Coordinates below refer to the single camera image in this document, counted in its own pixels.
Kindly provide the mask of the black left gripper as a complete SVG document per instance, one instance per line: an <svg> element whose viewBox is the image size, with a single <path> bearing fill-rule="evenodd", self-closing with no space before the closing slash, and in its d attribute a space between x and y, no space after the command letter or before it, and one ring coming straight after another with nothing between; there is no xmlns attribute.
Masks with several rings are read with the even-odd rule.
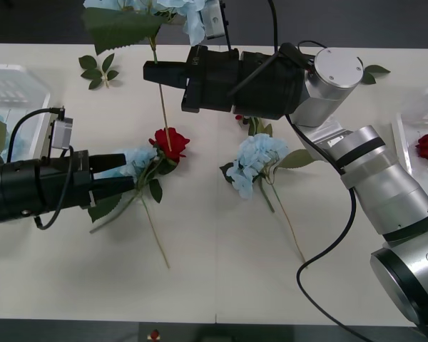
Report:
<svg viewBox="0 0 428 342"><path fill-rule="evenodd" d="M64 194L61 208L96 207L101 200L134 189L132 176L110 177L93 180L93 174L109 171L126 164L123 153L92 155L79 150L73 157L53 158L40 167L39 187L41 204L39 214L57 209Z"/></svg>

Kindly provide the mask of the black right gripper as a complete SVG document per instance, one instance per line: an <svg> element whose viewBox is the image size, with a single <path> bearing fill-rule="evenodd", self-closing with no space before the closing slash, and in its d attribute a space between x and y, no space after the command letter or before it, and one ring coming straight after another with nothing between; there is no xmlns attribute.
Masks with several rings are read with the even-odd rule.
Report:
<svg viewBox="0 0 428 342"><path fill-rule="evenodd" d="M197 113L201 109L230 112L233 97L228 93L238 83L239 51L219 52L197 45L190 49L184 62L146 61L145 81L171 88L185 89L181 109Z"/></svg>

